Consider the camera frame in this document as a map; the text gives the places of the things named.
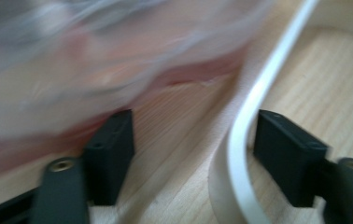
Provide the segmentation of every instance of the plastic bag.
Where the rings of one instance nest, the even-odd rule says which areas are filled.
[[[0,172],[81,148],[166,85],[242,62],[271,0],[0,1]]]

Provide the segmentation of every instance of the white curved edge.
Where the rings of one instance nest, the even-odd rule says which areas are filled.
[[[232,128],[211,164],[210,199],[220,223],[241,223],[243,221],[270,223],[256,199],[249,180],[245,152],[249,125],[254,120],[261,102],[287,60],[317,2],[318,0],[306,0],[302,3],[286,32],[266,60],[266,65],[243,102]]]
[[[251,186],[244,149],[250,125],[306,24],[353,33],[353,0],[306,0],[268,58],[211,164],[210,198],[220,223],[270,223]]]

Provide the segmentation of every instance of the transparent plastic bag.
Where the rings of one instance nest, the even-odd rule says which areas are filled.
[[[238,67],[271,0],[0,0],[0,172]]]

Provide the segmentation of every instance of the wooden surface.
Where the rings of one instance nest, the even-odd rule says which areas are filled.
[[[300,2],[276,2],[251,53],[271,51]],[[333,146],[331,158],[353,157],[353,35],[314,30],[301,39],[262,108],[286,115]],[[259,69],[263,60],[253,62]],[[249,89],[240,81],[237,71],[209,85],[174,87],[138,107],[137,151],[118,205],[94,207],[92,223],[218,223],[208,170],[239,107],[234,96]],[[0,202],[36,186],[43,165],[58,156],[0,176]],[[320,222],[318,210],[290,208],[249,152],[248,157],[257,196],[274,223]]]

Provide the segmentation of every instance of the plastic wrap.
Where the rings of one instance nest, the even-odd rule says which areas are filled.
[[[0,172],[81,148],[160,88],[230,73],[271,2],[0,1]]]

